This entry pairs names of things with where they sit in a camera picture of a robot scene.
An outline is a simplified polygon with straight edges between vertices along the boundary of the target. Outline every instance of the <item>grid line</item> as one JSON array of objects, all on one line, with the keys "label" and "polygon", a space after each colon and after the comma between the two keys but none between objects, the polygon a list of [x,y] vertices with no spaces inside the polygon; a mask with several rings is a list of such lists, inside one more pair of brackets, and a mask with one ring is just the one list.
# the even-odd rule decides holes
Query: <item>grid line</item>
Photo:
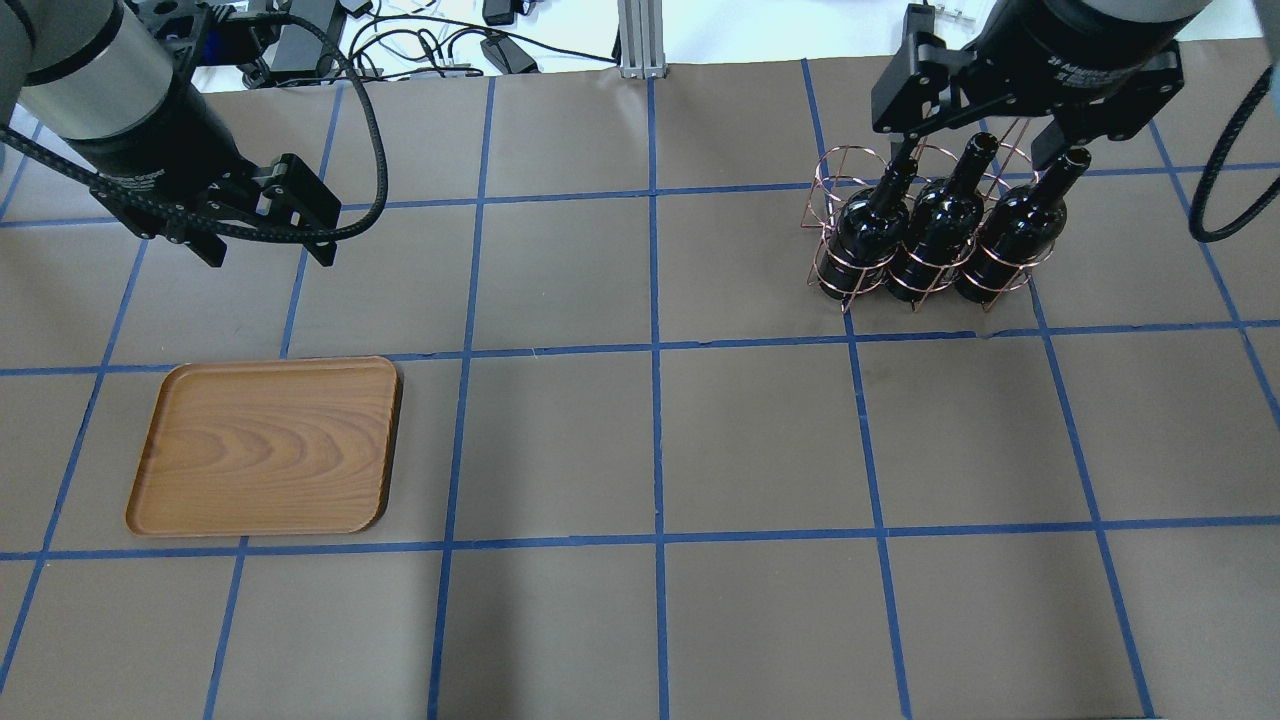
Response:
[{"label": "grid line", "polygon": [[1098,542],[1098,553],[1102,559],[1102,570],[1107,577],[1107,587],[1111,592],[1111,602],[1115,606],[1116,621],[1120,628],[1120,638],[1124,642],[1125,653],[1129,656],[1129,669],[1133,673],[1134,688],[1138,692],[1138,702],[1142,705],[1144,717],[1155,717],[1156,712],[1151,703],[1151,691],[1147,687],[1147,674],[1142,669],[1142,657],[1138,653],[1138,644],[1133,637],[1133,628],[1129,624],[1129,610],[1125,607],[1124,593],[1120,589],[1120,579],[1116,574],[1115,560],[1111,557],[1111,543],[1107,541],[1106,528],[1102,525],[1102,512],[1098,509],[1098,498],[1093,492],[1093,478],[1089,475],[1088,461],[1084,459],[1084,447],[1080,445],[1080,432],[1075,425],[1075,414],[1071,411],[1071,401],[1066,393],[1066,382],[1062,379],[1062,369],[1057,363],[1057,352],[1053,348],[1053,338],[1044,322],[1044,306],[1041,304],[1039,291],[1036,288],[1034,278],[1028,283],[1032,293],[1032,306],[1036,310],[1036,322],[1041,325],[1041,341],[1044,345],[1044,356],[1048,360],[1050,372],[1053,375],[1053,388],[1057,391],[1057,401],[1062,410],[1062,421],[1066,424],[1066,436],[1071,443],[1071,454],[1075,456],[1075,468],[1080,475],[1080,488],[1084,491],[1084,502],[1089,507],[1089,519],[1094,537]]},{"label": "grid line", "polygon": [[[1193,332],[1193,331],[1221,331],[1244,328],[1280,328],[1280,319],[1276,320],[1210,320],[1201,323],[1152,323],[1142,325],[1066,325],[1048,327],[1050,336],[1079,336],[1079,334],[1125,334],[1125,333],[1153,333],[1153,332]],[[877,342],[919,342],[934,340],[1007,340],[1019,337],[1039,337],[1039,328],[1010,328],[984,333],[979,336],[975,331],[929,331],[929,332],[897,332],[897,333],[867,333],[859,334],[860,345]],[[712,347],[773,347],[797,345],[840,345],[847,342],[844,334],[832,336],[797,336],[797,337],[755,337],[735,340],[676,340],[659,343],[660,350],[701,350]],[[649,352],[652,343],[620,343],[620,345],[571,345],[550,347],[509,347],[494,350],[474,350],[472,359],[492,357],[539,357],[552,355],[591,355],[602,352]],[[462,351],[440,352],[387,352],[383,357],[396,363],[420,363],[431,360],[460,360]],[[3,377],[28,377],[28,375],[92,375],[99,370],[106,374],[120,373],[168,373],[178,365],[174,363],[160,364],[127,364],[108,365],[105,368],[95,365],[69,365],[50,368],[0,368]]]},{"label": "grid line", "polygon": [[147,243],[148,241],[146,240],[138,241],[138,250],[133,258],[129,279],[124,283],[120,306],[116,310],[115,320],[111,324],[111,334],[106,341],[106,348],[102,351],[102,361],[99,365],[96,377],[93,378],[93,389],[90,392],[88,402],[84,406],[84,414],[81,418],[79,429],[76,432],[76,441],[72,443],[70,456],[67,460],[67,469],[63,473],[61,483],[58,487],[58,496],[54,500],[54,507],[50,512],[49,523],[45,525],[45,537],[41,541],[40,552],[35,557],[36,562],[31,570],[31,578],[27,582],[27,589],[23,593],[22,605],[18,609],[18,616],[14,620],[13,630],[9,634],[9,643],[5,647],[4,660],[0,661],[0,693],[4,692],[5,683],[9,679],[9,669],[13,666],[13,659],[18,652],[22,630],[27,624],[27,615],[31,612],[31,605],[36,598],[36,588],[40,585],[40,577],[44,573],[45,561],[54,542],[54,533],[58,530],[58,520],[61,518],[63,506],[67,502],[67,493],[70,491],[72,478],[76,475],[76,466],[79,462],[81,448],[84,447],[84,437],[88,433],[88,424],[93,418],[93,409],[97,406],[99,395],[102,392],[102,382],[106,379],[105,368],[111,361],[111,354],[115,352],[115,342],[119,340],[120,328],[124,325],[124,314],[128,311],[129,299],[133,296],[133,288],[138,282],[138,273],[142,270],[142,259],[146,256]]},{"label": "grid line", "polygon": [[449,575],[453,569],[454,529],[458,519],[458,487],[462,475],[463,430],[467,418],[467,392],[471,383],[471,347],[475,341],[476,295],[480,286],[480,252],[484,233],[485,186],[489,181],[489,142],[493,136],[493,99],[497,83],[489,78],[485,96],[484,135],[480,143],[480,179],[476,187],[476,218],[471,240],[471,279],[467,288],[467,320],[462,340],[462,369],[458,378],[458,405],[453,419],[453,457],[449,465],[449,497],[444,511],[444,543],[440,552],[440,582],[435,597],[435,634],[431,641],[431,669],[426,691],[428,720],[436,720],[440,705],[440,671],[444,664],[444,629],[449,606]]},{"label": "grid line", "polygon": [[[1102,520],[1105,530],[1170,530],[1187,528],[1263,528],[1280,525],[1280,515],[1217,515],[1203,518],[1137,518],[1128,520]],[[975,525],[887,525],[876,528],[791,528],[780,530],[709,530],[664,533],[666,544],[735,543],[735,542],[794,542],[813,539],[874,539],[883,534],[890,538],[963,537],[963,536],[1019,536],[1052,533],[1092,533],[1092,520],[1061,523],[1001,523]],[[532,547],[603,547],[649,546],[657,536],[544,536],[524,538],[457,539],[454,552],[486,552],[494,550],[520,550]],[[406,552],[440,552],[443,541],[396,541],[315,544],[250,544],[243,548],[246,557],[278,557],[293,555],[379,555]],[[0,562],[29,562],[44,556],[46,560],[146,560],[160,557],[236,557],[238,544],[211,547],[131,547],[97,550],[50,550],[0,552]]]},{"label": "grid line", "polygon": [[[325,135],[324,152],[320,156],[320,169],[316,177],[323,182],[329,170],[329,155],[333,152],[334,136],[338,132],[338,115],[342,110],[343,87],[333,94],[333,106],[329,111],[329,131]],[[298,311],[298,299],[302,296],[302,281],[307,270],[307,251],[298,249],[298,268],[293,275],[293,291],[289,296],[289,309],[284,318],[284,331],[280,333],[279,359],[289,356],[289,343],[293,340],[293,322]],[[236,546],[236,565],[232,568],[232,582],[227,591],[227,606],[223,611],[223,625],[218,633],[218,646],[214,650],[214,667],[209,674],[209,692],[205,694],[204,720],[212,720],[214,708],[218,705],[218,688],[223,678],[223,666],[227,662],[227,646],[230,642],[232,623],[236,620],[236,603],[239,598],[241,578],[244,574],[246,548],[248,548],[248,536],[242,536]]]},{"label": "grid line", "polygon": [[[40,137],[40,131],[44,129],[44,123],[36,123],[36,129],[31,133],[32,140]],[[9,181],[9,187],[5,190],[4,200],[0,200],[0,220],[4,220],[5,213],[9,211],[9,205],[13,204],[13,196],[18,192],[18,182],[22,179],[22,173],[26,172],[27,163],[29,160],[31,156],[28,155],[23,155],[22,159],[18,160],[18,168],[13,172],[13,178]]]},{"label": "grid line", "polygon": [[[1165,138],[1160,135],[1160,127],[1156,126],[1156,120],[1151,120],[1151,135],[1156,138],[1156,149],[1160,150],[1160,158],[1165,161],[1169,181],[1174,183],[1174,192],[1178,193],[1178,201],[1183,206],[1183,213],[1189,217],[1192,210],[1190,202],[1187,201],[1187,191],[1183,190],[1183,183],[1178,179],[1176,172],[1174,172],[1172,160],[1169,156],[1169,147],[1165,146]],[[1276,400],[1276,395],[1271,389],[1271,383],[1267,380],[1267,373],[1262,368],[1262,361],[1258,359],[1257,351],[1253,348],[1253,340],[1249,338],[1249,333],[1245,331],[1247,325],[1240,319],[1240,310],[1235,305],[1235,300],[1231,299],[1230,290],[1226,287],[1226,279],[1222,277],[1222,272],[1219,269],[1217,261],[1213,259],[1213,254],[1210,251],[1208,243],[1197,242],[1196,245],[1199,246],[1201,255],[1204,258],[1204,264],[1208,265],[1208,270],[1213,275],[1213,283],[1217,286],[1217,291],[1222,296],[1222,304],[1226,305],[1226,311],[1231,316],[1231,327],[1240,333],[1240,341],[1244,343],[1244,354],[1248,356],[1249,364],[1253,366],[1253,374],[1258,378],[1258,384],[1262,387],[1262,395],[1266,397],[1267,405],[1271,409],[1271,418],[1275,420],[1276,427],[1280,427],[1280,401]]]},{"label": "grid line", "polygon": [[671,717],[667,652],[667,519],[662,465],[662,333],[658,314],[658,104],[654,78],[645,81],[645,127],[649,133],[649,341],[653,393],[653,533],[654,598],[658,647],[658,719]]},{"label": "grid line", "polygon": [[[1280,163],[1231,163],[1222,167],[1222,172],[1247,172],[1247,170],[1275,170],[1280,169]],[[1199,165],[1176,165],[1176,167],[1160,167],[1160,168],[1097,168],[1091,169],[1087,177],[1107,177],[1107,176],[1162,176],[1170,172],[1175,174],[1187,173],[1199,173],[1204,168]],[[1006,173],[1004,177],[1009,179],[1030,179],[1030,173]],[[561,193],[548,193],[548,195],[507,195],[485,197],[483,202],[486,205],[509,205],[518,202],[559,202],[567,200],[608,200],[617,197],[646,197],[650,193],[657,193],[658,196],[667,195],[728,195],[736,192],[777,192],[777,191],[792,191],[792,190],[809,190],[808,182],[781,182],[781,183],[754,183],[754,184],[718,184],[718,186],[690,186],[690,187],[658,187],[653,190],[636,188],[636,190],[616,190],[616,191],[603,191],[603,192],[561,192]],[[10,192],[18,186],[18,177],[15,174],[14,182],[10,186]],[[444,199],[424,199],[424,200],[394,200],[387,202],[388,210],[402,210],[412,208],[440,208],[440,206],[457,206],[457,205],[477,205],[481,202],[479,197],[444,197]],[[367,210],[372,206],[371,202],[349,202],[342,206],[343,213]],[[3,220],[0,219],[0,229],[20,229],[20,228],[41,228],[41,227],[64,227],[64,225],[96,225],[96,224],[110,224],[116,223],[114,217],[96,217],[96,218],[47,218],[41,220]]]},{"label": "grid line", "polygon": [[[827,142],[822,132],[822,114],[818,109],[818,95],[813,88],[813,74],[809,60],[800,60],[804,76],[805,96],[809,100],[809,115],[813,120],[813,136],[818,156],[826,152]],[[829,174],[823,160],[823,174]],[[874,524],[876,553],[879,559],[881,585],[884,593],[884,614],[888,624],[890,651],[893,656],[893,675],[897,679],[897,702],[902,717],[911,720],[911,693],[906,678],[906,659],[902,653],[902,632],[897,616],[897,597],[893,592],[893,565],[888,555],[888,536],[884,532],[884,512],[879,498],[879,480],[876,477],[876,451],[872,446],[870,420],[867,416],[867,396],[863,387],[861,364],[858,359],[858,332],[854,328],[851,313],[844,313],[845,342],[849,346],[849,369],[854,384],[854,402],[858,407],[858,430],[863,443],[863,464],[867,468],[867,492],[870,497],[872,523]]]}]

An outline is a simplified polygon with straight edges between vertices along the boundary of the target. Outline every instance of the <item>tray rim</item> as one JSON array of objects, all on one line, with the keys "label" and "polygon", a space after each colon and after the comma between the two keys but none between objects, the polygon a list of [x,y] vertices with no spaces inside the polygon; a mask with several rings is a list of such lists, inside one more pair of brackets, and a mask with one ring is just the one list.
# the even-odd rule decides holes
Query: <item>tray rim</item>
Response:
[{"label": "tray rim", "polygon": [[[155,443],[156,427],[164,420],[165,413],[163,411],[163,401],[165,396],[173,392],[174,386],[186,380],[192,375],[197,375],[205,372],[223,373],[242,373],[242,372],[279,372],[292,368],[298,368],[301,365],[330,365],[335,370],[348,369],[348,370],[378,370],[387,373],[389,370],[389,378],[392,378],[392,402],[390,402],[390,423],[388,427],[387,438],[387,454],[383,457],[383,473],[381,482],[379,483],[378,501],[370,509],[367,519],[361,515],[360,524],[356,527],[330,527],[325,529],[315,530],[264,530],[253,529],[246,532],[225,530],[225,532],[189,532],[189,533],[175,533],[175,532],[156,532],[148,530],[138,525],[140,503],[142,502],[140,495],[140,488],[142,487],[142,478],[146,470],[146,460],[150,451]],[[160,388],[156,391],[155,405],[151,410],[151,420],[147,424],[146,439],[142,443],[142,451],[138,456],[137,470],[133,474],[133,483],[129,488],[129,500],[124,506],[124,525],[128,530],[137,536],[145,538],[209,538],[209,537],[244,537],[244,536],[312,536],[312,534],[349,534],[361,532],[381,518],[383,512],[387,510],[387,498],[390,491],[390,477],[392,477],[392,464],[396,455],[396,439],[399,434],[399,410],[401,410],[401,397],[403,395],[403,379],[399,374],[399,368],[396,366],[389,359],[381,355],[361,355],[353,357],[303,357],[303,359],[279,359],[279,360],[236,360],[236,361],[200,361],[200,363],[183,363],[173,368],[165,374],[164,380],[160,383]]]}]

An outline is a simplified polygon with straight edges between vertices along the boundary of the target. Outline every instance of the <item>electrical cord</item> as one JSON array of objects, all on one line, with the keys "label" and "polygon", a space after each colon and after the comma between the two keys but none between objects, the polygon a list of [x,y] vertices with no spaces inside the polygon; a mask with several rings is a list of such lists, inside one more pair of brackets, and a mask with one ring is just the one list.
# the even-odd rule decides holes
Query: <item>electrical cord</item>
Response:
[{"label": "electrical cord", "polygon": [[334,229],[300,229],[300,228],[253,228],[247,225],[236,225],[224,223],[220,220],[214,220],[212,218],[206,218],[204,215],[197,215],[191,210],[187,210],[182,205],[174,205],[169,202],[161,202],[125,188],[120,183],[106,178],[99,173],[93,173],[81,168],[79,165],[72,163],[70,160],[63,158],[61,155],[49,150],[47,147],[32,141],[22,133],[14,132],[9,126],[0,127],[0,140],[9,145],[10,147],[31,156],[37,163],[69,177],[70,179],[79,182],[81,184],[88,186],[93,192],[100,192],[119,200],[133,208],[145,210],[155,217],[163,218],[165,220],[175,222],[186,228],[204,231],[214,234],[221,234],[227,237],[236,237],[241,240],[250,240],[256,242],[279,242],[279,243],[328,243],[337,242],[339,240],[347,240],[355,237],[370,227],[381,215],[383,209],[387,206],[387,150],[383,147],[381,132],[378,129],[378,118],[374,117],[374,105],[369,100],[369,94],[365,91],[365,83],[360,78],[360,73],[352,61],[342,54],[342,50],[334,45],[329,36],[316,27],[314,23],[306,20],[305,18],[298,18],[288,13],[260,13],[256,15],[246,18],[236,18],[232,22],[241,22],[248,24],[266,24],[266,26],[284,26],[294,24],[302,29],[310,32],[316,38],[320,40],[324,49],[333,54],[342,67],[342,70],[352,82],[352,87],[356,91],[356,97],[360,101],[361,109],[365,111],[365,122],[369,126],[369,140],[374,149],[374,165],[376,168],[378,186],[374,195],[374,202],[355,223]]},{"label": "electrical cord", "polygon": [[[351,49],[356,47],[356,44],[358,42],[360,37],[365,33],[366,29],[376,26],[380,22],[387,22],[387,20],[417,20],[417,22],[425,22],[425,23],[443,23],[443,24],[454,26],[454,27],[470,28],[470,29],[476,31],[476,32],[483,33],[483,35],[506,36],[506,37],[511,37],[513,40],[522,40],[522,41],[525,41],[525,42],[527,42],[530,45],[535,45],[538,47],[541,47],[544,50],[550,50],[552,53],[558,53],[561,55],[571,55],[573,58],[584,58],[586,60],[596,60],[596,61],[600,61],[600,63],[608,63],[611,65],[617,65],[618,64],[617,60],[614,60],[613,58],[604,58],[602,55],[593,55],[590,53],[580,53],[577,50],[568,50],[568,49],[564,49],[564,47],[556,47],[554,45],[548,45],[548,44],[541,42],[539,40],[534,40],[532,37],[527,37],[527,36],[524,36],[524,35],[518,35],[518,33],[515,33],[515,32],[506,31],[506,29],[497,29],[497,28],[492,28],[489,26],[481,26],[481,24],[468,23],[468,22],[463,22],[463,20],[454,20],[454,19],[451,19],[451,18],[422,17],[422,15],[420,15],[417,13],[407,13],[407,14],[399,14],[399,15],[378,15],[378,17],[375,17],[372,22],[370,22],[369,24],[366,24],[366,26],[364,26],[364,27],[361,27],[360,29],[356,31],[356,33],[351,38],[349,47]],[[362,49],[367,49],[367,47],[370,47],[369,44],[366,44],[365,46],[362,46]]]},{"label": "electrical cord", "polygon": [[1271,183],[1271,187],[1268,187],[1262,196],[1253,202],[1253,205],[1249,205],[1248,210],[1242,213],[1239,218],[1216,231],[1204,228],[1204,208],[1208,205],[1210,193],[1213,192],[1213,184],[1217,182],[1217,177],[1222,172],[1222,165],[1226,164],[1226,156],[1231,152],[1235,140],[1240,137],[1240,132],[1244,131],[1244,124],[1249,122],[1253,111],[1270,91],[1271,74],[1274,72],[1275,69],[1268,67],[1263,70],[1258,82],[1253,83],[1253,88],[1244,96],[1240,106],[1236,108],[1235,114],[1231,115],[1231,119],[1226,123],[1226,128],[1222,129],[1222,135],[1217,138],[1217,145],[1213,146],[1213,152],[1208,156],[1208,163],[1204,165],[1204,174],[1201,176],[1199,183],[1196,186],[1196,196],[1192,199],[1192,213],[1189,218],[1192,237],[1199,242],[1217,242],[1231,237],[1233,234],[1240,232],[1244,225],[1253,222],[1253,219],[1257,218],[1258,214],[1276,199],[1276,196],[1280,196],[1280,178],[1276,178],[1275,182]]}]

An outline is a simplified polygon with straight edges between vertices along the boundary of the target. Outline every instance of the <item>wood grain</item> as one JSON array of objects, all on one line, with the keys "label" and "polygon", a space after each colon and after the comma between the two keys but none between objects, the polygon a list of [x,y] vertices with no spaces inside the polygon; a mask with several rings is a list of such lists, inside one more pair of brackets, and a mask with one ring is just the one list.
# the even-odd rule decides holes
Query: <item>wood grain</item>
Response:
[{"label": "wood grain", "polygon": [[177,368],[125,524],[152,537],[361,530],[385,505],[398,410],[384,357]]}]

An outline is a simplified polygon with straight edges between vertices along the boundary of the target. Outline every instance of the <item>wine bottle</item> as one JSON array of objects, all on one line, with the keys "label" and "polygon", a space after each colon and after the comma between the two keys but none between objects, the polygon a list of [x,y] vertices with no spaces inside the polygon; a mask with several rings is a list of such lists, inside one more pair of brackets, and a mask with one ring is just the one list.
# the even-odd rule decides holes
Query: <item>wine bottle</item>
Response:
[{"label": "wine bottle", "polygon": [[998,150],[996,136],[979,132],[969,138],[951,177],[925,184],[916,196],[906,234],[888,264],[886,287],[893,297],[904,302],[924,300],[940,284],[942,268],[960,258],[982,222],[984,205],[978,183]]},{"label": "wine bottle", "polygon": [[881,270],[863,269],[881,265],[897,247],[910,219],[902,199],[915,170],[915,159],[900,151],[876,187],[858,191],[840,209],[836,232],[818,261],[823,292],[845,300],[876,287]]},{"label": "wine bottle", "polygon": [[1038,183],[1015,187],[1000,199],[978,228],[978,247],[960,266],[955,284],[965,300],[993,302],[1015,279],[1018,266],[1038,258],[1062,233],[1062,196],[1092,160],[1088,150],[1073,147],[1053,160]]}]

